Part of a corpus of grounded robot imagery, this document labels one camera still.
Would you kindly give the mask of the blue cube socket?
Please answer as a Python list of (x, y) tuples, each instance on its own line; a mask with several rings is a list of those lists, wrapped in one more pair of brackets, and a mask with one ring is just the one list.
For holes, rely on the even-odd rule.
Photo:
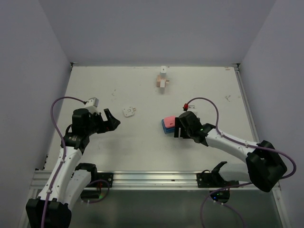
[(173, 133), (173, 132), (174, 132), (174, 127), (173, 127), (173, 128), (166, 128), (166, 127), (164, 126), (163, 119), (162, 119), (162, 121), (161, 121), (161, 124), (162, 124), (162, 128), (163, 128), (163, 131), (164, 131), (165, 134)]

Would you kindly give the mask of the white plug adapter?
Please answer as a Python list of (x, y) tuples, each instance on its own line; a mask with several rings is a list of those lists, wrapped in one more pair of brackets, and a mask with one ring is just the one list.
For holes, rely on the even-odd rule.
[(129, 106), (123, 108), (124, 117), (128, 118), (135, 115), (136, 108)]

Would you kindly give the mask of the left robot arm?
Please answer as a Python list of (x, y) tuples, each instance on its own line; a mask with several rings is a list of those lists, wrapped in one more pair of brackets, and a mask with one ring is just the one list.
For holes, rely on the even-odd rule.
[(72, 123), (62, 137), (59, 157), (47, 183), (38, 196), (26, 204), (32, 228), (69, 227), (72, 209), (86, 187), (111, 188), (111, 179), (101, 179), (95, 164), (80, 162), (91, 135), (114, 131), (121, 123), (109, 109), (104, 113), (106, 120), (89, 108), (73, 112)]

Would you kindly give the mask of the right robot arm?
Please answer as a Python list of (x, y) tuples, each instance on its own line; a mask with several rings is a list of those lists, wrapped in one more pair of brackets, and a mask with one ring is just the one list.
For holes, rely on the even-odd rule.
[(191, 111), (175, 119), (174, 136), (192, 139), (195, 143), (219, 149), (241, 160), (240, 164), (222, 161), (211, 171), (198, 173), (199, 187), (226, 187), (250, 182), (261, 191), (270, 192), (287, 171), (270, 142), (248, 142), (226, 135), (212, 124), (201, 124)]

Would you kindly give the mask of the pink extension socket plug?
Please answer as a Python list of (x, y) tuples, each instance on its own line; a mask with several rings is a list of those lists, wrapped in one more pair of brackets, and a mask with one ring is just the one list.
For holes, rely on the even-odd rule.
[(166, 128), (173, 128), (175, 127), (175, 116), (168, 116), (168, 117), (165, 117), (163, 122), (164, 122), (164, 126)]

